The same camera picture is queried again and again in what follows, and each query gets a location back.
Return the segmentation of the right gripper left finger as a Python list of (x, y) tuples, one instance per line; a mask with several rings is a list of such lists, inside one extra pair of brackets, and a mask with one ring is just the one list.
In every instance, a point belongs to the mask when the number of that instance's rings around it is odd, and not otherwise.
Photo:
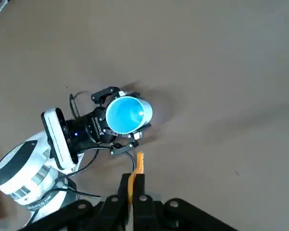
[(97, 205), (87, 200), (73, 202), (40, 220), (23, 227), (23, 231), (118, 231), (128, 211), (128, 180), (121, 177), (118, 193)]

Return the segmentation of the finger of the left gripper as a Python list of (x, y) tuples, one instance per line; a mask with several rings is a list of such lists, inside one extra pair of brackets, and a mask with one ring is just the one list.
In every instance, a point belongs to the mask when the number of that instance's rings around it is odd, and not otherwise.
[(125, 138), (125, 139), (129, 140), (129, 142), (125, 145), (122, 145), (120, 143), (111, 144), (110, 145), (110, 154), (112, 156), (116, 156), (116, 155), (122, 154), (124, 152), (134, 150), (135, 147), (137, 147), (139, 145), (138, 140), (142, 138), (143, 131), (148, 129), (149, 127), (151, 127), (151, 124), (146, 124), (146, 125), (143, 125), (142, 127), (140, 127), (139, 129), (137, 129), (136, 131), (133, 131), (133, 132), (127, 133), (127, 134), (116, 133), (113, 130), (111, 130), (110, 128), (103, 129), (104, 135), (110, 135), (110, 136), (114, 136), (115, 138)]
[(91, 94), (91, 100), (97, 105), (102, 106), (107, 97), (114, 96), (115, 99), (118, 97), (125, 96), (125, 91), (121, 90), (118, 87), (110, 86), (108, 88), (102, 89), (96, 93)]

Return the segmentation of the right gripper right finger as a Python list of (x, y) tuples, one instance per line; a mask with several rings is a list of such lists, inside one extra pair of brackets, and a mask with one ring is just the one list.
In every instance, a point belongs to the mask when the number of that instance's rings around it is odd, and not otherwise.
[(234, 231), (235, 228), (193, 204), (172, 198), (154, 200), (145, 193), (145, 175), (137, 174), (133, 184), (133, 229), (135, 231)]

